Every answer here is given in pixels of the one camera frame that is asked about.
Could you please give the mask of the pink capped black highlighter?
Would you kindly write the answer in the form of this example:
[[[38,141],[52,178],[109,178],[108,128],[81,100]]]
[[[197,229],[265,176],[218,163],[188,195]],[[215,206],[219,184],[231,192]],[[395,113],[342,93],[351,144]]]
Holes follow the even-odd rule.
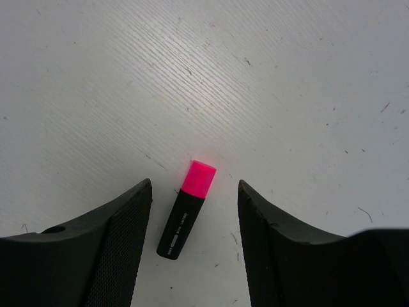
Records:
[[[157,254],[176,260],[196,222],[217,169],[193,160],[160,238]]]

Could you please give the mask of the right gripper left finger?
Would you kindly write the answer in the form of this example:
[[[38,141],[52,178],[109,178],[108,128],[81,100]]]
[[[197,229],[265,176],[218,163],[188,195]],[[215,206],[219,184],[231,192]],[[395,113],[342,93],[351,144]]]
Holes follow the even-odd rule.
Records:
[[[152,186],[41,233],[1,239],[2,306],[130,306]]]

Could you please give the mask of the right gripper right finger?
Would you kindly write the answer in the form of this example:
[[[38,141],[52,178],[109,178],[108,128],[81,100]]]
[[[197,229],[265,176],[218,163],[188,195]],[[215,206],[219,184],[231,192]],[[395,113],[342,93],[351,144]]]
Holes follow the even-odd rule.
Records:
[[[342,237],[313,227],[238,184],[252,306],[407,306],[408,230]]]

